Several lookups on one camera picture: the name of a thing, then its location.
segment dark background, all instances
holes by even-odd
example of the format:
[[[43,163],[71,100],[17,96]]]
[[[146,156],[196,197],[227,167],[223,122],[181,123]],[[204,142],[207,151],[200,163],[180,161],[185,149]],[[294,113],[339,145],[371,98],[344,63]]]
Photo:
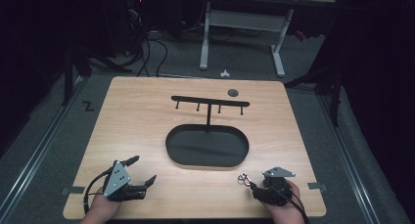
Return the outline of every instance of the dark background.
[[[307,36],[327,35],[310,71],[340,66],[361,131],[412,221],[414,1],[338,0],[338,5],[363,6],[367,12],[334,15],[298,9],[289,29],[291,34],[300,30]],[[182,21],[193,24],[202,2],[145,3],[143,18],[179,37],[185,28]],[[124,0],[0,0],[1,155],[62,72],[69,41],[107,57],[131,50],[124,10]]]

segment human hand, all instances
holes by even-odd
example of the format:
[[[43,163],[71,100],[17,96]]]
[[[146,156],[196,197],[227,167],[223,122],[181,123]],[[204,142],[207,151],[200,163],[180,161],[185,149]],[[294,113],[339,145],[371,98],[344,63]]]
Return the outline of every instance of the human hand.
[[[300,198],[299,187],[292,181],[286,181],[290,185],[293,194],[296,195],[297,198]],[[292,200],[298,206],[301,206],[300,201],[296,196],[293,196]],[[287,202],[283,206],[271,205],[266,202],[262,202],[262,204],[271,213],[275,224],[304,224],[304,219],[302,218],[300,211],[290,202]]]
[[[100,188],[92,201],[89,211],[80,222],[81,224],[102,224],[111,220],[119,208],[122,202],[110,202],[104,195],[103,189]]]

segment gray carpet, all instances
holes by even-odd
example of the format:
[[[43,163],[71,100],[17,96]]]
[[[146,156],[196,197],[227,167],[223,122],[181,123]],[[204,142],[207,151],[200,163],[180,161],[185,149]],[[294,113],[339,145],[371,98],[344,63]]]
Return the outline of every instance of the gray carpet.
[[[288,82],[307,73],[324,40],[324,37],[318,37],[300,42],[293,36],[286,37],[281,56],[287,75],[281,79],[276,76],[269,47],[261,43],[263,41],[266,43],[268,37],[272,35],[263,34],[261,37],[254,38],[240,36],[224,42],[212,41],[209,67],[204,71],[198,68],[201,37],[182,37],[178,40],[166,35],[160,40],[168,48],[167,58],[161,66],[160,73],[221,78],[220,73],[226,69],[231,74],[231,79]],[[260,44],[255,43],[256,39],[261,40]],[[150,42],[150,45],[151,56],[147,68],[149,73],[155,73],[164,56],[164,48],[156,42]],[[122,62],[125,59],[127,58],[118,57],[116,61]],[[141,61],[135,64],[130,75],[135,75],[141,65]],[[107,68],[94,68],[93,75],[83,82],[84,86],[79,90],[51,141],[49,152],[38,167],[8,223],[76,223],[63,217],[67,196],[62,195],[62,190],[69,188],[74,180],[110,81],[116,75],[120,73]],[[366,223],[342,163],[337,147],[338,139],[332,132],[327,113],[322,108],[321,99],[324,98],[316,97],[310,87],[312,85],[303,84],[287,90],[317,181],[327,187],[327,190],[322,192],[327,214],[324,217],[311,218],[310,223]],[[63,79],[61,78],[33,111],[29,123],[11,149],[1,157],[0,165],[3,168],[0,170],[1,200],[5,199],[12,189],[54,116],[60,110],[62,100]],[[84,101],[92,103],[93,112],[85,110]],[[388,181],[359,131],[345,92],[342,93],[339,124],[342,139],[367,188],[380,223],[410,223],[399,203],[394,199]],[[222,220],[220,223],[231,223],[231,220]]]

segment metal frame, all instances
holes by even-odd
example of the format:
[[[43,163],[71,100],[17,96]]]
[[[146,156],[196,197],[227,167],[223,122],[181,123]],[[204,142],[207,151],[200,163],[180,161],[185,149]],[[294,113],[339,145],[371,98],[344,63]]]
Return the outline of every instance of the metal frame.
[[[340,129],[339,127],[334,125],[333,121],[330,118],[330,107],[329,107],[329,104],[327,103],[327,100],[325,99],[324,96],[317,96],[317,100],[323,112],[325,113],[326,119],[329,122],[330,127],[332,129],[332,133],[336,138],[336,141],[337,141],[336,145],[337,145],[337,148],[340,154],[342,164],[345,168],[345,172],[350,182],[350,186],[354,191],[356,200],[360,205],[360,209],[362,210],[366,223],[370,223],[370,224],[381,223],[378,215],[376,214],[375,207],[370,201],[367,189],[365,185],[363,184],[363,181],[360,178],[359,172],[354,166],[353,160],[351,158],[350,153],[348,152],[346,143],[343,140]]]
[[[202,43],[200,69],[208,68],[208,47],[209,47],[209,27],[211,25],[228,26],[236,28],[246,28],[255,30],[266,30],[279,32],[280,35],[271,46],[271,53],[274,59],[275,69],[279,77],[284,77],[284,67],[281,62],[280,49],[284,41],[288,26],[294,9],[290,9],[286,17],[266,16],[259,14],[238,13],[229,11],[211,10],[210,2],[207,2],[207,10],[205,16],[205,34]]]
[[[79,76],[76,79],[76,82],[74,84],[73,95],[70,99],[68,99],[65,105],[62,105],[58,114],[55,116],[51,125],[44,134],[42,140],[38,144],[36,150],[32,154],[31,158],[22,170],[21,174],[19,175],[18,180],[15,182],[13,188],[10,190],[7,197],[3,200],[0,206],[0,223],[7,223],[9,218],[12,216],[25,190],[27,189],[34,175],[36,174],[37,169],[40,167],[40,164],[42,163],[43,159],[48,154],[49,149],[52,146],[55,134],[58,131],[60,125],[62,124],[65,116],[67,115],[73,103],[73,100],[78,95],[80,90],[85,86],[86,81],[87,79],[82,78],[81,76]]]

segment metal bracket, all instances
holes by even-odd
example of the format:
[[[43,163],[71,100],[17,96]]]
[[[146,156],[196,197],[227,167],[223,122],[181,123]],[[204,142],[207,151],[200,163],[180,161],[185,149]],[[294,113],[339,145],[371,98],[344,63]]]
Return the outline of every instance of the metal bracket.
[[[114,165],[113,172],[111,173],[110,180],[107,183],[107,187],[105,188],[104,196],[110,196],[116,190],[127,184],[130,180],[131,178],[122,163],[117,161]]]
[[[267,171],[263,171],[262,175],[265,177],[295,177],[296,173],[290,172],[281,167],[273,167]]]

